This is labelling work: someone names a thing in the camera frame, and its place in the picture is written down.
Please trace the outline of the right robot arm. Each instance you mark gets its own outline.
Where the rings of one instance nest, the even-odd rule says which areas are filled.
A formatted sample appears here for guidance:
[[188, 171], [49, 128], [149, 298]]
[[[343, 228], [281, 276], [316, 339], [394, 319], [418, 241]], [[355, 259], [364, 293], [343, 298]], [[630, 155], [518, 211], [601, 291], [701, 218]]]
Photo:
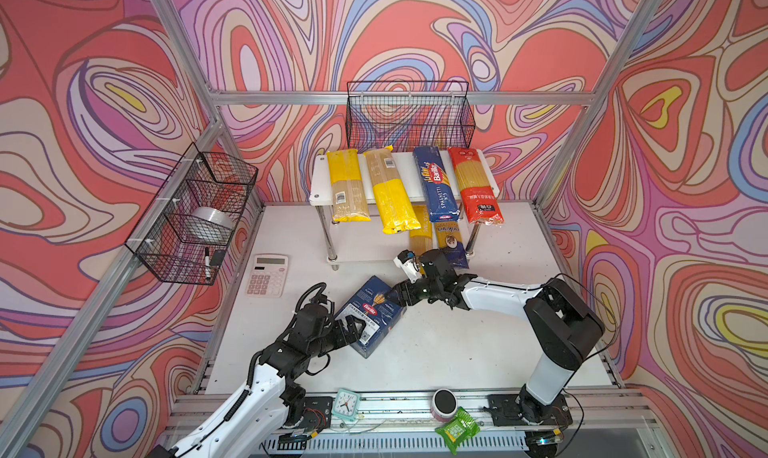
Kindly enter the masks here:
[[550, 418], [555, 401], [605, 332], [598, 314], [559, 277], [528, 285], [493, 281], [457, 272], [439, 249], [421, 255], [403, 250], [394, 263], [406, 279], [386, 299], [401, 307], [442, 302], [452, 309], [491, 311], [528, 321], [543, 355], [512, 409], [529, 425]]

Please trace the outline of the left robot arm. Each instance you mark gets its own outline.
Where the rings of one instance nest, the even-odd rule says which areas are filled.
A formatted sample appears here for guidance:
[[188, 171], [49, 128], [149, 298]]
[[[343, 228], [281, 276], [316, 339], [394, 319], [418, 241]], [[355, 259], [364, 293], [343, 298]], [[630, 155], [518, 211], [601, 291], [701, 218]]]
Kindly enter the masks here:
[[323, 303], [294, 312], [275, 341], [252, 355], [244, 383], [193, 432], [169, 448], [155, 446], [150, 457], [248, 457], [273, 432], [304, 413], [306, 390], [296, 379], [310, 361], [359, 340], [363, 319], [337, 319]]

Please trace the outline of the yellow narrow spaghetti bag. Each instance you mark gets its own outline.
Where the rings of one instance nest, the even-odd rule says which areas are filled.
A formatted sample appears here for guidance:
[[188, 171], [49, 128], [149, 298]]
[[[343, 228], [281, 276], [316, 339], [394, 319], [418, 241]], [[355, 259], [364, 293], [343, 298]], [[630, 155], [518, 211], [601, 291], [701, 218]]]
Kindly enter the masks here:
[[385, 234], [398, 234], [421, 227], [400, 177], [392, 147], [377, 148], [364, 153], [375, 204]]

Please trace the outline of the yellow Pastatime spaghetti bag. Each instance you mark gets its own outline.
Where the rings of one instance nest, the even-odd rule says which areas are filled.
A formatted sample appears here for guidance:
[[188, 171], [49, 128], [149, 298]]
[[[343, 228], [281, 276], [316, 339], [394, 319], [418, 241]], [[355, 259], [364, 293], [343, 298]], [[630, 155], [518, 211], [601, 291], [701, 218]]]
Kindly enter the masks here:
[[430, 221], [429, 210], [426, 205], [414, 205], [413, 209], [421, 227], [410, 230], [409, 246], [415, 255], [420, 256], [433, 248], [432, 222]]

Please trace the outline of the blue Barilla spaghetti box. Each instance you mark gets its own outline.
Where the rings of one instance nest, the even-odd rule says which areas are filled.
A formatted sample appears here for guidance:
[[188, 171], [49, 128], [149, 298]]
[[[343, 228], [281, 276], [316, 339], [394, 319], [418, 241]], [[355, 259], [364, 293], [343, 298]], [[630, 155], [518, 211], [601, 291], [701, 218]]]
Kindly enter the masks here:
[[421, 177], [430, 221], [457, 221], [460, 210], [439, 149], [436, 146], [417, 146], [413, 157]]

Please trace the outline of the red spaghetti bag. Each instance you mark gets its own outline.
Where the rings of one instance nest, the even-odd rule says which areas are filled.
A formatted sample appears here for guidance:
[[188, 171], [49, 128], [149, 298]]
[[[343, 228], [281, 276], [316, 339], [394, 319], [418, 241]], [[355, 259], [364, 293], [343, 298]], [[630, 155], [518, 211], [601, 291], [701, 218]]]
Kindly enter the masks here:
[[453, 163], [462, 203], [470, 223], [486, 225], [504, 224], [504, 218], [496, 195], [474, 148], [450, 147], [449, 156]]

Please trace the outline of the blue yellow Ankara spaghetti bag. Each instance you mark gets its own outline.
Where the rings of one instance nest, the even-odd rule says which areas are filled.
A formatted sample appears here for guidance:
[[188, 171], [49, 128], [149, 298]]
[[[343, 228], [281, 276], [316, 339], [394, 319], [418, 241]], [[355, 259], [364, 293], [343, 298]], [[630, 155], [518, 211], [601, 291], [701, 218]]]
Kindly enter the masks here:
[[468, 269], [469, 262], [464, 248], [462, 235], [455, 221], [434, 224], [439, 248], [455, 268]]

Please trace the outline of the yellow clear spaghetti bag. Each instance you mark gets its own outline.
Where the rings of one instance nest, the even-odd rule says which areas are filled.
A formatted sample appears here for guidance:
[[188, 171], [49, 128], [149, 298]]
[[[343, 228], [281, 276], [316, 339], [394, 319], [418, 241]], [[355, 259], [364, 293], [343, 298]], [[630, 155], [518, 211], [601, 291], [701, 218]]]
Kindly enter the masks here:
[[332, 189], [332, 220], [335, 222], [369, 221], [368, 202], [357, 150], [328, 152], [326, 159]]

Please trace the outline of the blue Barilla pasta box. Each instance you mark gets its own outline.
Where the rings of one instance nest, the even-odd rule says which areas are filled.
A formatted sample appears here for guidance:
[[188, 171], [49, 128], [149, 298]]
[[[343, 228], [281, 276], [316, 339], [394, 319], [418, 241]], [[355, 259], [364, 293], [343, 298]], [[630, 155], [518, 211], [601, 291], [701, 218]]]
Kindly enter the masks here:
[[391, 289], [379, 277], [371, 276], [336, 315], [342, 321], [347, 316], [354, 316], [365, 323], [359, 339], [351, 344], [364, 358], [375, 352], [405, 313], [404, 307], [386, 298]]

